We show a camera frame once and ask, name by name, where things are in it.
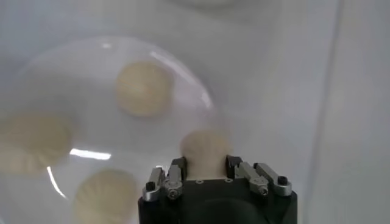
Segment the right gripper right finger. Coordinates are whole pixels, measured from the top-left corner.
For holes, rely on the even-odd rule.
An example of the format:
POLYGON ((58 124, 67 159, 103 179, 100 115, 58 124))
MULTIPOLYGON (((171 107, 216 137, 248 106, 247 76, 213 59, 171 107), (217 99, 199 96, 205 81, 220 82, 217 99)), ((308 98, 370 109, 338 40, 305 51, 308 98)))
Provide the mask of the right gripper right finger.
POLYGON ((292 194, 292 184, 286 176, 278 175, 265 163, 250 165, 238 156, 227 155, 225 169, 229 179, 246 179, 250 191, 266 197, 269 191, 281 197, 292 194))

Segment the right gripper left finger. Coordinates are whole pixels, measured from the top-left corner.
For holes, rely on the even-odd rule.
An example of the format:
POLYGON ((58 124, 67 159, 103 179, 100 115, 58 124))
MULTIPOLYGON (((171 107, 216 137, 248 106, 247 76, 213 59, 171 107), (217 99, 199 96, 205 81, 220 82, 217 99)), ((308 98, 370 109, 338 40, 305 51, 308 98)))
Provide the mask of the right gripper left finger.
POLYGON ((142 199, 157 201, 162 196, 166 196, 169 200, 178 199, 182 195, 186 175, 184 157, 172 160, 167 173, 162 167, 153 168, 148 182, 143 187, 142 199))

